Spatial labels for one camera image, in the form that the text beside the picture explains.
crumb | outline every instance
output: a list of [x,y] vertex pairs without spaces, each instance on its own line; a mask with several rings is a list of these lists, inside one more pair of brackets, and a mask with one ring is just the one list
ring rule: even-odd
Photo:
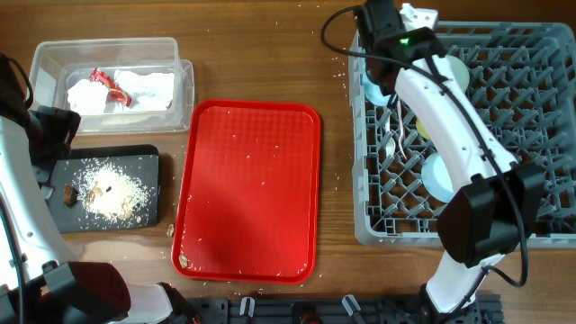
[[166,236],[172,238],[174,236],[174,224],[168,225],[168,230],[166,231]]
[[78,190],[74,187],[64,184],[64,204],[68,207],[74,206],[78,199]]
[[183,269],[188,266],[188,258],[186,258],[186,256],[184,256],[184,255],[179,256],[178,261],[180,261],[180,266]]

plastic dish rack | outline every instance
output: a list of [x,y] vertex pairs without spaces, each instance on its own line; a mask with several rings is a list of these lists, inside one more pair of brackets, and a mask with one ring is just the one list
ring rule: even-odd
[[[449,55],[470,72],[468,98],[494,136],[519,163],[534,161],[545,172],[544,196],[531,248],[576,248],[576,44],[560,23],[440,22],[436,28]],[[362,51],[356,34],[351,50]],[[398,149],[396,109],[365,99],[363,58],[349,58],[349,98],[354,115],[355,236],[366,245],[440,247],[437,217],[445,205],[421,181],[424,160],[436,152],[416,131],[416,116],[402,112],[407,159]],[[390,134],[384,124],[391,116]]]

white tissue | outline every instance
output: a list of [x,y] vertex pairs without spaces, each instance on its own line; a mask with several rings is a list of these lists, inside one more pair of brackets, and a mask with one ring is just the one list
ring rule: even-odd
[[152,73],[139,76],[130,71],[116,70],[114,82],[132,99],[130,107],[107,102],[108,88],[87,79],[78,81],[68,90],[70,109],[80,115],[103,113],[158,112],[168,109],[174,92],[173,73]]
[[132,98],[130,107],[116,105],[115,113],[163,111],[172,102],[174,73],[139,76],[134,72],[116,70],[114,82]]
[[68,89],[70,109],[82,116],[103,114],[106,109],[108,88],[99,82],[86,79]]

black cutting board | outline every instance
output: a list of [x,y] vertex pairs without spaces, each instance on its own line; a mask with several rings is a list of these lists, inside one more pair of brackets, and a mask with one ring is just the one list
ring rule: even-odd
[[[147,187],[149,201],[146,207],[134,211],[127,220],[109,221],[103,216],[87,212],[82,202],[72,207],[63,203],[64,185],[72,185],[88,167],[112,164],[121,168],[126,176],[139,178]],[[152,145],[135,145],[111,148],[74,149],[68,159],[56,163],[49,185],[54,192],[46,201],[56,226],[61,233],[100,230],[126,230],[158,224],[159,154]]]

red tray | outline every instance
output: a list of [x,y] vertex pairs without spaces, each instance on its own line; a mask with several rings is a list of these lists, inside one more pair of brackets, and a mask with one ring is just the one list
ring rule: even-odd
[[208,100],[194,108],[187,152],[176,270],[194,279],[304,281],[316,259],[319,115],[301,103]]

